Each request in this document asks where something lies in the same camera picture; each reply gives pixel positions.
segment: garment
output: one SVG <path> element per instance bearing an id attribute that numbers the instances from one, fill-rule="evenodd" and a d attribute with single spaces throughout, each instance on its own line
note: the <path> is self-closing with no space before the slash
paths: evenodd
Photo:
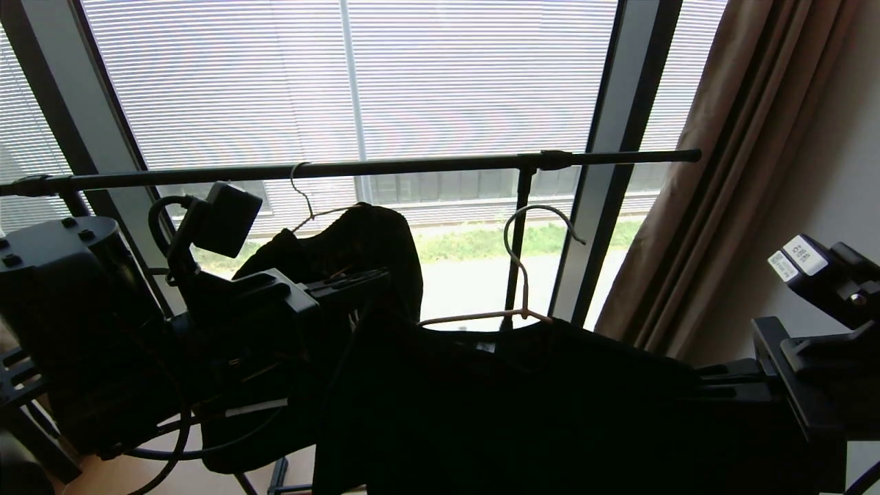
<path id="1" fill-rule="evenodd" d="M 381 308 L 337 373 L 320 412 L 318 495 L 359 484 L 370 495 L 575 493 L 610 482 L 629 493 L 670 473 L 633 477 L 620 460 L 631 469 L 662 453 L 657 425 L 700 380 L 561 320 L 439 332 Z"/>
<path id="2" fill-rule="evenodd" d="M 392 291 L 377 294 L 377 298 L 404 318 L 419 319 L 422 269 L 407 221 L 396 211 L 359 203 L 324 232 L 309 239 L 297 239 L 285 229 L 254 253 L 234 278 L 270 268 L 298 283 L 316 282 L 340 273 L 389 269 Z M 308 362 L 281 363 L 206 408 L 207 413 L 217 412 L 285 396 L 289 401 L 266 431 L 232 449 L 205 457 L 202 461 L 206 468 L 220 473 L 244 472 L 315 443 L 319 405 L 351 335 L 348 314 L 328 311 L 323 318 L 320 328 L 297 330 L 303 332 L 310 353 Z M 238 439 L 273 413 L 260 411 L 205 422 L 203 444 L 213 447 Z"/>

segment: white wall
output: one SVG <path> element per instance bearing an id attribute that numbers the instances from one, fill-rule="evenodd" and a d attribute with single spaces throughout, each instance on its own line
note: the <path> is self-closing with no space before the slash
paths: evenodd
<path id="1" fill-rule="evenodd" d="M 794 235 L 826 246 L 844 241 L 880 260 L 880 2 L 863 0 L 860 10 L 776 204 L 693 343 L 689 357 L 698 364 L 751 356 L 757 316 L 778 316 L 793 336 L 846 331 L 766 264 Z M 848 482 L 878 459 L 880 446 L 851 445 Z"/>

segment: clothes hanger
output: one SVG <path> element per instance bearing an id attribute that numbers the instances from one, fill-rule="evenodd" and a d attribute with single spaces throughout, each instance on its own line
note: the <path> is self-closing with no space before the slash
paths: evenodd
<path id="1" fill-rule="evenodd" d="M 523 272 L 523 307 L 519 309 L 509 309 L 506 311 L 493 311 L 489 313 L 475 313 L 475 314 L 462 314 L 459 316 L 446 316 L 444 318 L 432 318 L 430 320 L 424 320 L 419 322 L 419 326 L 423 327 L 425 325 L 432 325 L 434 323 L 449 323 L 451 321 L 464 321 L 464 320 L 482 320 L 485 318 L 497 318 L 499 316 L 515 316 L 519 314 L 523 317 L 523 319 L 528 318 L 529 316 L 533 316 L 544 322 L 553 321 L 549 316 L 544 316 L 543 314 L 536 313 L 529 309 L 529 274 L 525 271 L 525 266 L 523 262 L 519 260 L 519 257 L 513 254 L 513 249 L 510 248 L 510 242 L 507 239 L 507 232 L 510 229 L 510 224 L 513 223 L 513 220 L 519 217 L 520 215 L 524 215 L 528 210 L 548 210 L 552 211 L 563 221 L 565 221 L 565 225 L 568 228 L 568 233 L 571 234 L 572 239 L 584 244 L 587 244 L 586 240 L 578 237 L 575 232 L 575 226 L 571 224 L 571 220 L 568 219 L 568 216 L 565 213 L 555 209 L 553 206 L 547 206 L 545 204 L 530 204 L 528 206 L 524 206 L 520 208 L 510 218 L 507 219 L 507 223 L 504 224 L 504 249 L 507 250 L 507 254 L 510 255 L 511 261 Z"/>
<path id="2" fill-rule="evenodd" d="M 332 210 L 321 211 L 321 212 L 315 213 L 314 210 L 312 209 L 312 201 L 309 200 L 309 196 L 307 196 L 306 193 L 304 193 L 303 191 L 299 190 L 299 188 L 297 188 L 297 184 L 295 184 L 293 182 L 293 175 L 297 172 L 297 169 L 307 163 L 310 163 L 310 162 L 301 161 L 301 162 L 297 163 L 296 165 L 294 165 L 293 168 L 290 169 L 290 186 L 293 187 L 293 190 L 295 190 L 297 193 L 299 193 L 299 195 L 301 195 L 303 198 L 305 198 L 305 206 L 309 209 L 309 217 L 306 218 L 305 220 L 303 220 L 302 222 L 300 222 L 299 225 L 293 227 L 293 229 L 290 230 L 292 233 L 295 233 L 297 230 L 299 230 L 300 227 L 307 224 L 310 220 L 314 220 L 316 217 L 320 217 L 322 215 L 329 215 L 330 213 L 336 213 L 337 211 L 351 210 L 352 208 L 355 208 L 357 206 L 355 204 L 353 206 L 343 206 L 341 208 L 333 208 Z"/>

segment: clothing tag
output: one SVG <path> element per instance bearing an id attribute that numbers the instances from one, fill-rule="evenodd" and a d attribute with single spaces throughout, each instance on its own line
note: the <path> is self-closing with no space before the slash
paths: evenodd
<path id="1" fill-rule="evenodd" d="M 795 260 L 797 266 L 801 267 L 803 273 L 811 277 L 828 266 L 828 261 L 801 235 L 795 236 L 794 239 L 790 240 L 782 248 L 791 255 L 791 258 Z"/>
<path id="2" fill-rule="evenodd" d="M 782 279 L 782 282 L 788 282 L 797 275 L 797 268 L 781 251 L 776 251 L 767 258 L 767 262 L 776 270 L 776 275 Z"/>
<path id="3" fill-rule="evenodd" d="M 495 353 L 495 343 L 494 342 L 478 342 L 477 349 L 481 351 L 488 352 L 490 354 Z"/>

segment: brown curtain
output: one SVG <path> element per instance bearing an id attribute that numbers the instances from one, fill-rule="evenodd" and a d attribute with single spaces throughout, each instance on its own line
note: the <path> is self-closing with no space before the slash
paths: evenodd
<path id="1" fill-rule="evenodd" d="M 730 0 L 673 164 L 596 331 L 683 358 L 789 168 L 857 0 Z"/>

